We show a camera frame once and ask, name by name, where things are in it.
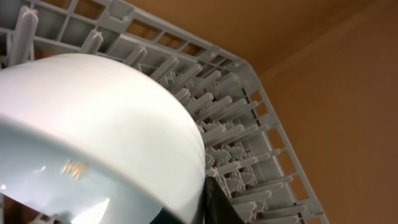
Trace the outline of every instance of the plastic tine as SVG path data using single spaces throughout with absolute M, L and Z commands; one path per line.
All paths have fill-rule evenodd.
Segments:
M 220 176 L 216 176 L 215 179 L 216 179 L 217 183 L 220 185 L 224 194 L 227 195 L 227 197 L 230 197 L 231 191 L 229 191 L 228 186 L 226 185 L 225 179 L 221 178 Z
M 204 90 L 208 85 L 212 84 L 214 81 L 216 81 L 220 77 L 221 77 L 221 72 L 214 71 L 213 73 L 208 75 L 206 78 L 204 78 L 200 83 L 198 83 L 198 85 L 192 91 L 192 95 L 196 96 L 199 92 Z
M 219 136 L 218 138 L 213 138 L 212 141 L 208 142 L 208 144 L 210 146 L 214 146 L 223 141 L 226 141 L 227 139 L 234 138 L 235 136 L 238 136 L 243 129 L 243 125 L 236 125 L 235 127 L 228 129 L 224 135 Z
M 242 108 L 244 105 L 246 105 L 247 102 L 245 99 L 240 99 L 231 105 L 229 105 L 227 108 L 222 109 L 220 112 L 217 114 L 214 114 L 211 119 L 214 121 L 217 121 L 219 119 L 223 119 L 224 117 L 228 116 L 229 114 L 233 114 L 236 112 L 236 110 L 239 110 Z
M 200 108 L 204 107 L 208 103 L 210 103 L 213 100 L 213 95 L 211 93 L 206 93 L 203 96 L 201 96 L 199 99 L 191 102 L 187 106 L 187 111 L 190 114 L 193 114 L 194 112 L 198 111 Z
M 245 111 L 249 111 L 254 109 L 256 106 L 258 105 L 258 102 L 253 101 L 249 104 L 246 104 L 244 106 L 242 106 L 241 108 L 238 108 L 237 110 L 231 110 L 230 113 L 228 113 L 228 115 L 226 115 L 224 118 L 219 118 L 222 121 L 227 121 L 227 120 L 232 120 L 235 119 L 236 117 L 238 117 L 241 113 L 245 112 Z
M 39 18 L 37 10 L 22 6 L 17 26 L 12 38 L 11 50 L 9 53 L 8 66 L 18 65 L 27 61 L 33 44 Z
M 186 88 L 182 88 L 180 91 L 178 91 L 176 94 L 174 94 L 174 97 L 178 100 L 181 101 L 183 98 L 189 97 L 190 92 Z
M 286 215 L 293 215 L 298 212 L 304 212 L 304 211 L 306 211 L 306 209 L 307 209 L 307 206 L 305 206 L 305 205 L 297 205 L 297 206 L 280 208 L 280 209 L 276 209 L 276 210 L 264 211 L 264 214 L 269 215 L 269 216 L 281 217 L 281 216 L 286 216 Z
M 250 190 L 246 190 L 244 192 L 242 192 L 242 195 L 247 195 L 247 194 L 253 194 L 253 193 L 257 193 L 257 192 L 262 192 L 264 190 L 275 190 L 275 189 L 281 189 L 284 187 L 284 183 L 283 182 L 278 182 L 278 183 L 274 183 L 274 184 L 269 184 L 269 185 L 265 185 L 263 187 L 256 187 L 254 189 L 250 189 Z
M 257 125 L 254 124 L 254 125 L 252 125 L 252 126 L 250 126 L 248 128 L 245 128 L 244 133 L 242 133 L 241 136 L 238 136 L 237 138 L 234 138 L 234 139 L 232 139 L 231 141 L 228 141 L 228 142 L 243 141 L 243 140 L 245 140 L 247 138 L 250 138 L 251 136 L 253 136 L 255 134 L 258 134 L 258 133 L 262 132 L 263 130 L 265 130 L 267 128 L 268 128 L 267 126 L 258 127 Z
M 250 172 L 242 172 L 241 177 L 242 177 L 242 182 L 244 185 L 252 184 L 255 179 L 254 174 L 252 174 Z
M 232 98 L 230 96 L 226 96 L 220 101 L 214 102 L 212 105 L 207 107 L 203 112 L 197 116 L 197 121 L 202 121 L 208 118 L 210 115 L 217 113 L 219 110 L 223 109 L 224 107 L 228 106 L 232 103 Z
M 211 141 L 214 138 L 218 138 L 220 135 L 222 135 L 226 131 L 225 127 L 220 125 L 218 127 L 215 127 L 208 132 L 202 134 L 202 139 L 205 145 L 207 146 L 208 141 Z
M 241 167 L 247 167 L 247 166 L 253 165 L 257 162 L 258 162 L 258 160 L 256 157 L 249 157 L 247 159 L 243 159 L 243 160 L 239 161 L 239 164 L 241 165 Z
M 86 40 L 81 46 L 79 53 L 92 55 L 97 54 L 102 42 L 104 42 L 102 33 L 98 32 L 97 30 L 92 30 L 86 37 Z
M 214 91 L 215 93 L 219 93 L 221 90 L 223 90 L 226 87 L 229 87 L 231 84 L 233 84 L 234 82 L 239 81 L 239 77 L 237 74 L 228 74 L 227 78 L 225 78 L 222 82 L 219 82 L 219 84 L 217 84 L 214 87 Z
M 214 164 L 215 160 L 213 159 L 213 157 L 209 154 L 205 154 L 205 161 L 206 161 L 206 169 L 210 169 L 211 166 Z
M 217 166 L 227 164 L 231 159 L 231 154 L 224 149 L 214 150 L 211 147 L 208 148 L 207 152 L 215 159 Z
M 267 202 L 265 200 L 257 200 L 256 201 L 257 208 L 254 209 L 254 213 L 263 212 L 268 209 Z
M 217 172 L 219 175 L 224 175 L 234 170 L 237 170 L 241 167 L 239 162 L 230 162 L 229 164 L 225 164 L 217 168 Z
M 239 212 L 238 215 L 245 223 L 250 223 L 256 217 L 252 212 Z
M 235 191 L 240 185 L 240 181 L 236 178 L 227 178 L 225 179 L 226 185 L 230 189 L 230 191 Z
M 169 89 L 169 80 L 167 79 L 166 75 L 160 78 L 159 84 L 161 84 L 164 88 Z
M 239 159 L 244 155 L 244 150 L 241 147 L 229 147 L 228 151 L 232 155 L 232 160 Z
M 206 131 L 210 131 L 210 130 L 212 130 L 213 128 L 215 128 L 215 127 L 218 127 L 218 126 L 225 126 L 225 125 L 223 125 L 223 124 L 221 124 L 221 123 L 208 123 L 208 124 L 206 124 L 206 123 L 204 123 L 204 122 L 201 122 L 201 124 L 202 124 L 202 126 L 203 126 L 203 129 L 204 130 L 206 130 Z
M 206 170 L 205 174 L 206 176 L 216 177 L 218 173 L 216 169 L 210 168 Z
M 258 220 L 252 222 L 252 224 L 293 224 L 300 221 L 299 217 L 296 215 L 289 215 L 280 218 L 268 218 L 266 220 Z
M 150 77 L 155 80 L 159 81 L 164 75 L 170 72 L 176 65 L 178 64 L 178 59 L 174 56 L 169 57 L 163 64 L 153 72 Z
M 267 198 L 269 198 L 271 196 L 272 196 L 271 191 L 270 190 L 265 190 L 263 192 L 258 192 L 258 193 L 254 193 L 254 194 L 243 195 L 243 196 L 239 196 L 239 197 L 236 197 L 236 198 L 231 198 L 229 200 L 229 202 L 231 202 L 231 204 L 233 204 L 233 205 L 237 205 L 237 204 L 240 204 L 240 203 L 267 199 Z
M 272 150 L 271 152 L 267 152 L 267 153 L 264 153 L 264 154 L 262 154 L 262 155 L 258 155 L 258 156 L 255 156 L 255 157 L 257 158 L 257 160 L 258 160 L 259 162 L 261 162 L 261 161 L 264 161 L 264 160 L 266 160 L 266 159 L 271 158 L 272 156 L 277 156 L 277 155 L 279 155 L 281 152 L 282 152 L 282 151 L 281 151 L 280 149 L 274 149 L 274 150 Z
M 135 67 L 147 55 L 147 50 L 144 46 L 135 48 L 124 61 L 126 65 Z
M 195 64 L 194 66 L 192 66 L 190 69 L 188 69 L 188 71 L 177 77 L 176 81 L 172 84 L 170 91 L 172 93 L 175 93 L 177 90 L 183 87 L 187 81 L 198 75 L 201 70 L 202 68 L 199 64 Z
M 238 205 L 233 205 L 233 207 L 235 208 L 235 211 L 237 213 L 243 213 L 253 211 L 254 209 L 256 209 L 257 205 L 255 202 L 246 202 Z
M 292 180 L 293 180 L 293 177 L 291 175 L 288 175 L 288 176 L 281 177 L 281 178 L 278 178 L 275 180 L 270 180 L 270 181 L 264 182 L 262 184 L 257 184 L 256 187 L 267 186 L 267 185 L 278 183 L 278 182 L 287 183 L 287 182 L 291 182 Z

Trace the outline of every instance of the white dish rack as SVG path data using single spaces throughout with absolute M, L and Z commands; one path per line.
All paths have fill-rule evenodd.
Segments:
M 245 222 L 304 224 L 317 218 L 328 223 L 247 61 L 127 2 L 93 0 L 96 17 L 80 13 L 84 2 L 1 1 L 2 67 L 65 53 L 96 54 L 134 67 L 192 115 L 206 146 L 206 174 L 216 178 Z M 266 113 L 257 110 L 264 105 Z M 273 147 L 270 131 L 279 133 L 283 148 Z M 281 153 L 290 156 L 294 173 L 284 174 Z M 294 179 L 301 180 L 308 198 L 296 198 Z

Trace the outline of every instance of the rack grid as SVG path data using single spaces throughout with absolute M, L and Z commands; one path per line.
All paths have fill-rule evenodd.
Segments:
M 174 94 L 202 134 L 206 174 L 216 178 L 245 222 L 307 224 L 316 218 L 328 223 L 261 82 L 244 59 L 124 1 L 0 2 L 2 68 L 65 53 L 117 60 Z M 270 133 L 279 135 L 281 148 Z M 285 175 L 281 154 L 289 155 L 295 172 Z M 307 198 L 296 198 L 291 185 L 296 179 Z

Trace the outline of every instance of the black object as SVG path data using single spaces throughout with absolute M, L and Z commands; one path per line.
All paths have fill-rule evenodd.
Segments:
M 204 191 L 206 224 L 244 224 L 214 177 L 206 177 Z M 150 224 L 163 223 L 183 224 L 166 208 L 163 208 Z
M 206 224 L 244 224 L 214 177 L 205 179 Z

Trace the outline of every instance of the brown wall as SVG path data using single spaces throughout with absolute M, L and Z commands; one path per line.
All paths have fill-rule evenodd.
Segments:
M 260 79 L 330 223 L 398 223 L 398 3 Z
M 126 1 L 244 58 L 261 72 L 372 0 Z

